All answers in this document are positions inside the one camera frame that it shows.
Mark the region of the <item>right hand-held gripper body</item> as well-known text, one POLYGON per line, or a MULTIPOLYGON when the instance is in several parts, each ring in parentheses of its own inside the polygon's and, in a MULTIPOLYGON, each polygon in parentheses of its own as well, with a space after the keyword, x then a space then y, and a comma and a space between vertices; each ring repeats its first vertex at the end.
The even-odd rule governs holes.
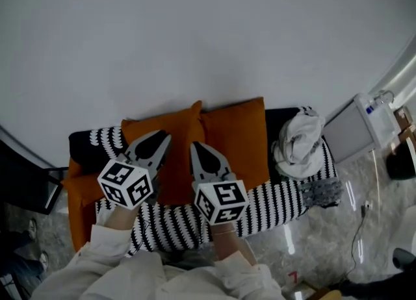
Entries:
POLYGON ((241 219, 249 205, 242 180, 234 173, 221 176, 193 175, 194 206, 210 225, 232 223, 241 219))

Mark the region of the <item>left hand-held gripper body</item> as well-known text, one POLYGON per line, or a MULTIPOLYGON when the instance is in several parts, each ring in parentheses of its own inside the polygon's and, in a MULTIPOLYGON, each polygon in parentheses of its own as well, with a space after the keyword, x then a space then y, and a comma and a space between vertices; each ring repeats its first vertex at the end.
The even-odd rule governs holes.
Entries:
POLYGON ((108 161, 97 181, 107 200, 132 210, 143 203, 156 203, 160 168, 150 160, 131 160, 121 153, 108 161))

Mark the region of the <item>person's right forearm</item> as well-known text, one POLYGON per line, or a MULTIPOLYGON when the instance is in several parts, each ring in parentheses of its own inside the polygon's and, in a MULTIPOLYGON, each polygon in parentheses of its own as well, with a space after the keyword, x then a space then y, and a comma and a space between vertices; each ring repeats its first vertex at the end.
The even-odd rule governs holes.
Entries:
POLYGON ((240 252, 251 265, 257 264, 248 242, 238 237, 238 233, 232 223, 211 225, 210 229, 219 260, 223 260, 233 253, 240 252))

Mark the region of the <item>person's left forearm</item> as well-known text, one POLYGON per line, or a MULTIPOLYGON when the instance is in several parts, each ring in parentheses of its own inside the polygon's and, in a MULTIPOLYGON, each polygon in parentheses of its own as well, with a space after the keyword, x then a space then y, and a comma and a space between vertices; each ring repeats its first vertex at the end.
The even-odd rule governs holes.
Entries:
POLYGON ((104 227, 118 231, 128 231, 134 226, 135 219, 138 216, 140 206, 129 210, 122 206, 117 206, 110 214, 104 227))

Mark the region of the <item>dark sofa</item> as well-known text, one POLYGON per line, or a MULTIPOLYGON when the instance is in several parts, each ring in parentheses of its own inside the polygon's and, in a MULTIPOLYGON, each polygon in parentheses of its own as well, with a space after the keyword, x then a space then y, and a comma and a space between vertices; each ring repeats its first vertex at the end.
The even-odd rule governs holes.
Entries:
MULTIPOLYGON (((127 149, 127 142, 119 126, 74 132, 69 136, 70 165, 68 177, 99 174, 107 162, 127 149)), ((270 179, 248 191, 249 205, 237 221, 239 236, 246 237, 283 225, 305 213, 299 185, 337 177, 332 154, 323 143, 324 165, 317 174, 302 181, 285 180, 269 159, 270 179)), ((100 211, 108 211, 114 204, 104 198, 76 209, 69 208, 70 230, 75 249, 90 239, 92 225, 100 211)), ((128 256, 138 250, 181 251, 196 249, 212 240, 207 223, 198 209, 187 205, 143 204, 131 233, 128 256)))

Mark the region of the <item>orange sofa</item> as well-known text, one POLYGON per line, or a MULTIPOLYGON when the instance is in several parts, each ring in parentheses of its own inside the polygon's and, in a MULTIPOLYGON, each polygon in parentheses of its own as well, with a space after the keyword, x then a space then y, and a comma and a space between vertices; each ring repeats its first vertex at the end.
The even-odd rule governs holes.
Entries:
POLYGON ((202 104, 196 102, 179 112, 71 134, 70 164, 63 185, 68 192, 74 248, 89 241, 97 215, 114 208, 99 187, 103 167, 134 140, 159 129, 172 135, 172 147, 159 173, 157 202, 143 204, 135 220, 130 255, 139 250, 196 249, 212 241, 209 225, 193 203, 189 147, 194 141, 220 151, 244 182, 250 203, 236 224, 239 236, 267 231, 304 214, 303 188, 323 189, 322 206, 336 206, 341 184, 327 146, 322 148, 323 166, 304 180, 284 179, 274 169, 269 153, 272 139, 287 120, 303 112, 303 108, 266 110, 259 98, 203 113, 202 104))

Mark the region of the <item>person's grey trousers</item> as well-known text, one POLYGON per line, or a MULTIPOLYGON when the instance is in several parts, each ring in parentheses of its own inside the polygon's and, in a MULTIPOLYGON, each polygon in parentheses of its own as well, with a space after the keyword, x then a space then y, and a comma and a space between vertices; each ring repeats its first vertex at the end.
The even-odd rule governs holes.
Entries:
POLYGON ((172 252, 159 251, 159 255, 164 265, 187 271, 214 266, 212 261, 207 260, 201 253, 194 249, 172 252))

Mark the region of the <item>white crumpled garment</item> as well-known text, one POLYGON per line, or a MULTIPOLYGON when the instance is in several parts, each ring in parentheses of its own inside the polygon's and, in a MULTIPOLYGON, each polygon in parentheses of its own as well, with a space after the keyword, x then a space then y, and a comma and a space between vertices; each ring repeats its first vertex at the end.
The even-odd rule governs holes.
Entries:
POLYGON ((313 110, 301 111, 284 123, 271 147, 281 175, 301 181, 318 173, 324 165, 324 125, 325 119, 313 110))

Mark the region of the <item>person's white shirt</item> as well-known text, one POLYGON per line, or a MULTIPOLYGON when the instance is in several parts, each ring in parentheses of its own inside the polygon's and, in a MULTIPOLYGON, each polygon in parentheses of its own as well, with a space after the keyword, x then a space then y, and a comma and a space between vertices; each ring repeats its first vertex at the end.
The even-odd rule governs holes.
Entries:
POLYGON ((285 300, 269 268, 240 252, 187 271, 164 265, 154 252, 127 258, 130 235, 94 225, 91 240, 31 300, 285 300))

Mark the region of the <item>grey knitted cloth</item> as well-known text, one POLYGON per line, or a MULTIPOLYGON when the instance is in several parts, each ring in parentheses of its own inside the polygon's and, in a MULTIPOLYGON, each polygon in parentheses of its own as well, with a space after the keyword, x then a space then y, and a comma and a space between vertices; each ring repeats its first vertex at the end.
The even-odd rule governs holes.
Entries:
POLYGON ((337 177, 301 184, 298 187, 306 208, 337 206, 343 194, 343 185, 337 177))

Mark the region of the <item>white washbasin cabinet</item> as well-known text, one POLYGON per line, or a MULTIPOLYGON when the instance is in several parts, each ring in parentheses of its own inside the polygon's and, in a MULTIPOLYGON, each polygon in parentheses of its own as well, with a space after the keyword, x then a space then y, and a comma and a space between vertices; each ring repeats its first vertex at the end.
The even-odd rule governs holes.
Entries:
POLYGON ((370 95, 357 94, 325 125, 323 135, 334 164, 342 165, 387 147, 399 132, 389 104, 377 105, 370 95), (374 107, 371 114, 368 106, 374 107))

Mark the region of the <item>chrome faucet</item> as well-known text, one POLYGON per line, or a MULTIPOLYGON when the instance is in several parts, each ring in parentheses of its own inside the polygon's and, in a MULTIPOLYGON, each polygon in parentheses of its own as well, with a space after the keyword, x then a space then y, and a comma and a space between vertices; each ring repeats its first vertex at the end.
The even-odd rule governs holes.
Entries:
POLYGON ((377 105, 391 104, 395 100, 395 95, 391 90, 380 90, 377 95, 374 96, 374 102, 377 105))

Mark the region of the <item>black trash bin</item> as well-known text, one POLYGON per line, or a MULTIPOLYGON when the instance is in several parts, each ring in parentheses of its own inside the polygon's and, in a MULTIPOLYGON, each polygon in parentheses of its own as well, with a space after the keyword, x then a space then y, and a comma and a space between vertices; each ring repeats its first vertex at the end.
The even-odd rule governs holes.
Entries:
POLYGON ((416 178, 416 148, 411 138, 401 142, 387 157, 386 168, 389 177, 393 180, 416 178))

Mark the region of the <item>cardboard box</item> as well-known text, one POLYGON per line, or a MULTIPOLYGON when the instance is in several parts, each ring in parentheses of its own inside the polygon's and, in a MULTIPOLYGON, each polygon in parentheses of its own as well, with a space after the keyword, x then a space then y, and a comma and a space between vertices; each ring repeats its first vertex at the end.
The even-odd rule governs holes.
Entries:
POLYGON ((412 144, 416 150, 416 123, 413 122, 413 118, 406 106, 402 106, 393 112, 395 115, 398 126, 400 127, 400 132, 398 134, 399 144, 393 149, 392 154, 397 153, 398 146, 406 142, 406 139, 409 138, 412 141, 412 144))

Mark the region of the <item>white framed glass partition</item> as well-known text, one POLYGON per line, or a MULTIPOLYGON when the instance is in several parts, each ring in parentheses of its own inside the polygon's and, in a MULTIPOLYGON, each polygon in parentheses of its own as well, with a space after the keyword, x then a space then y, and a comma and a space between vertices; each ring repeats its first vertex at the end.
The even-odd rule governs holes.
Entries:
POLYGON ((394 94, 392 109, 402 107, 416 95, 416 33, 369 94, 375 96, 381 91, 394 94))

